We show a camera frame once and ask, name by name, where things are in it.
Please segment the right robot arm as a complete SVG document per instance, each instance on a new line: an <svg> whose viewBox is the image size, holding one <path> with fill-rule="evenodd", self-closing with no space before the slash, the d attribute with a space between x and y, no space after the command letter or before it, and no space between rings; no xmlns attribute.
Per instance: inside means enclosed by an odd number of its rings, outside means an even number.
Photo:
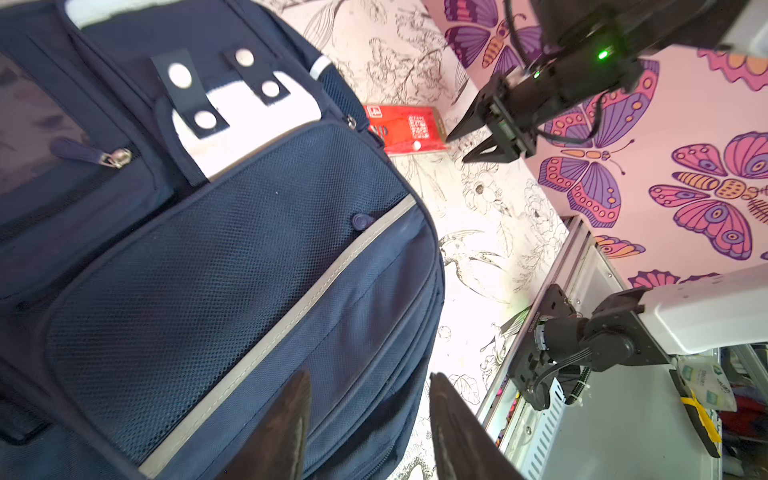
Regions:
<svg viewBox="0 0 768 480"><path fill-rule="evenodd" d="M767 5L446 1L484 84L452 131L584 220L670 354L767 337Z"/></svg>

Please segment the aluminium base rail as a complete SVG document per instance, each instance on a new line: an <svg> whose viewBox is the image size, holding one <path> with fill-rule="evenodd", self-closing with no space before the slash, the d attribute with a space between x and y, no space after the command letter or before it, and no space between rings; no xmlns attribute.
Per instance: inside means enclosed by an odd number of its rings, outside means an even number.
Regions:
<svg viewBox="0 0 768 480"><path fill-rule="evenodd" d="M691 424L669 365L617 365L586 374L570 366L535 393L526 387L554 360L538 350L535 327L549 316L587 316L625 289L581 220L539 290L478 418L526 479L719 479Z"/></svg>

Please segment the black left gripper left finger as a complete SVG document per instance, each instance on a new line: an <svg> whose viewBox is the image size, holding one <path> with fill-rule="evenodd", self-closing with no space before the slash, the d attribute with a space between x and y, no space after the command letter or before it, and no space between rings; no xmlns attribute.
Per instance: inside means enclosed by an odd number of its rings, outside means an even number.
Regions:
<svg viewBox="0 0 768 480"><path fill-rule="evenodd" d="M307 372L294 374L219 479L301 479L311 411Z"/></svg>

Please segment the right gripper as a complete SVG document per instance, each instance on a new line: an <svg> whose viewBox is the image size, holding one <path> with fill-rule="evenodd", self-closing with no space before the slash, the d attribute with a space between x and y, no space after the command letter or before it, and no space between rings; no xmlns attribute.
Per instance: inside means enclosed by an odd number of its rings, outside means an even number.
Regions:
<svg viewBox="0 0 768 480"><path fill-rule="evenodd" d="M483 127L491 136L462 159L464 164L509 164L537 152L537 138L563 144L583 144L599 133L610 94L630 93L642 74L640 59L605 39L588 41L576 51L536 70L516 86L496 74L480 90L469 109L446 136L456 141ZM594 117L587 133L569 135L554 122L582 103L593 100Z"/></svg>

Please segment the navy blue backpack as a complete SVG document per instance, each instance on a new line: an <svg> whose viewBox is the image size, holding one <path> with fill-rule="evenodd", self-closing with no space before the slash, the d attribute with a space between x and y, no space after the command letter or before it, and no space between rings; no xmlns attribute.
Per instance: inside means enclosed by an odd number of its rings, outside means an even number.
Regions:
<svg viewBox="0 0 768 480"><path fill-rule="evenodd" d="M253 1L1 11L1 475L213 479L310 375L301 479L385 479L444 302L424 203Z"/></svg>

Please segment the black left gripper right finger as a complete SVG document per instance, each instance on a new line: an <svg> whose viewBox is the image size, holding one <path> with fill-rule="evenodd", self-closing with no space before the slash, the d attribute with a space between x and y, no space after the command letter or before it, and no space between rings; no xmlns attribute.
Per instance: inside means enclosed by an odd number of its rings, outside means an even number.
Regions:
<svg viewBox="0 0 768 480"><path fill-rule="evenodd" d="M443 373L430 375L429 407L439 479L524 479Z"/></svg>

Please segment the red notebook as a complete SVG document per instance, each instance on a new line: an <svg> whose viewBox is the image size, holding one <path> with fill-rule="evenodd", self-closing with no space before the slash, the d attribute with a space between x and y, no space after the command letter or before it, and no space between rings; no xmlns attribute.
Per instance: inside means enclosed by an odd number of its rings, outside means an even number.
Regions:
<svg viewBox="0 0 768 480"><path fill-rule="evenodd" d="M369 130L384 143L389 156L443 152L448 149L438 111L428 106L364 106Z"/></svg>

